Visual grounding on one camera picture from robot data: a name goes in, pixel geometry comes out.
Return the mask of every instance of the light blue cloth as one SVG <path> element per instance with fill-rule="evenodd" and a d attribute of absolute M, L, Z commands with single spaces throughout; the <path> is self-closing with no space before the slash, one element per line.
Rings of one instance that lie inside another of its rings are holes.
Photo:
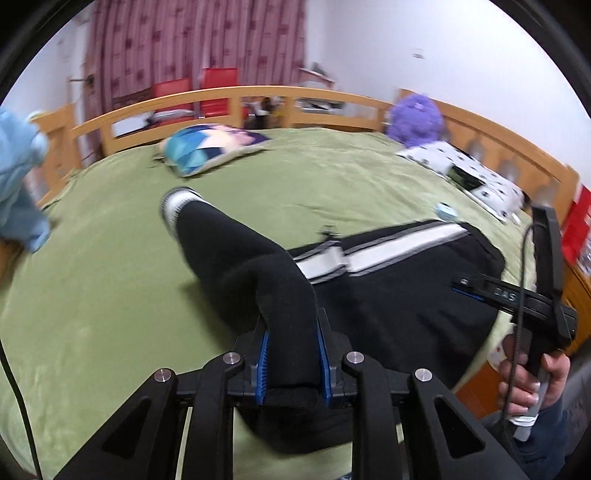
<path fill-rule="evenodd" d="M 35 125 L 0 108 L 0 237 L 20 241 L 31 252 L 41 248 L 51 228 L 22 180 L 43 163 L 47 149 Z"/>
<path fill-rule="evenodd" d="M 455 222 L 457 220 L 457 212 L 447 203 L 438 203 L 435 207 L 435 213 L 444 222 Z"/>

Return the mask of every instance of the sleeve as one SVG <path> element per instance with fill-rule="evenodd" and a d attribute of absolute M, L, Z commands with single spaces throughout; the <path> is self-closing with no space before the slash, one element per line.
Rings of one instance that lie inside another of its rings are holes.
<path fill-rule="evenodd" d="M 527 476 L 531 480 L 552 480 L 564 465 L 566 441 L 566 412 L 560 398 L 540 412 L 526 442 L 515 442 Z"/>

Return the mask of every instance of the pink striped curtain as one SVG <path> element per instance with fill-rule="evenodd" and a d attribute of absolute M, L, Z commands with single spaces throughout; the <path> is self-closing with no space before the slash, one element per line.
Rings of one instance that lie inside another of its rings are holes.
<path fill-rule="evenodd" d="M 113 100 L 206 67 L 238 67 L 241 85 L 290 85 L 304 66 L 306 0 L 97 0 L 86 56 L 86 117 Z"/>

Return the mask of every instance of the wooden headboard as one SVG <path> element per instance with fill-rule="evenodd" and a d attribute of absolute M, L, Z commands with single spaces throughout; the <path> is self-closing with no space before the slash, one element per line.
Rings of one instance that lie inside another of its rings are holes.
<path fill-rule="evenodd" d="M 399 98 L 411 93 L 401 89 Z M 434 101 L 451 133 L 452 144 L 465 150 L 474 138 L 478 138 L 485 149 L 483 164 L 494 171 L 504 160 L 512 160 L 520 172 L 518 186 L 529 197 L 555 179 L 557 191 L 553 205 L 560 223 L 565 220 L 579 183 L 579 174 L 574 169 L 508 128 L 449 103 Z"/>
<path fill-rule="evenodd" d="M 402 90 L 401 96 L 410 93 L 412 92 L 409 90 Z M 388 102 L 332 90 L 286 86 L 239 86 L 196 90 L 194 92 L 176 93 L 154 98 L 134 105 L 124 106 L 81 125 L 75 125 L 73 106 L 65 105 L 55 112 L 40 116 L 34 120 L 50 140 L 47 158 L 39 171 L 40 177 L 46 184 L 46 192 L 39 204 L 45 204 L 55 198 L 66 185 L 70 172 L 82 168 L 81 156 L 77 146 L 77 139 L 82 135 L 98 130 L 105 154 L 111 155 L 128 148 L 169 137 L 179 129 L 189 125 L 220 123 L 241 127 L 242 99 L 260 96 L 283 98 L 282 127 L 312 124 L 346 130 L 383 131 L 386 112 L 392 106 Z M 229 112 L 225 116 L 196 118 L 173 125 L 150 128 L 120 138 L 113 135 L 113 124 L 130 116 L 184 103 L 219 98 L 229 99 Z M 363 110 L 366 113 L 369 111 L 369 115 L 343 116 L 305 113 L 297 104 L 298 99 L 301 98 L 316 98 L 362 105 L 365 107 Z M 534 144 L 505 127 L 448 103 L 437 101 L 436 103 L 445 117 L 447 128 L 452 135 L 453 144 L 465 149 L 474 137 L 478 137 L 480 143 L 486 149 L 484 163 L 492 170 L 496 170 L 501 161 L 515 158 L 514 162 L 521 171 L 518 184 L 528 195 L 532 196 L 539 187 L 547 185 L 555 179 L 558 183 L 558 190 L 554 207 L 558 219 L 561 222 L 564 220 L 579 181 L 579 175 L 572 168 L 562 165 L 562 163 L 550 157 Z M 0 278 L 2 278 L 8 259 L 15 248 L 14 244 L 8 244 L 0 239 Z"/>

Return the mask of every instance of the blue patterned pillow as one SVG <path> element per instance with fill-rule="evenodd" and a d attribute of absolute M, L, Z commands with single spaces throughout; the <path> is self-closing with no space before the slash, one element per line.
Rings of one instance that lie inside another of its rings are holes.
<path fill-rule="evenodd" d="M 195 125 L 162 141 L 160 151 L 179 176 L 190 177 L 236 157 L 263 150 L 268 140 L 262 134 L 227 125 Z"/>

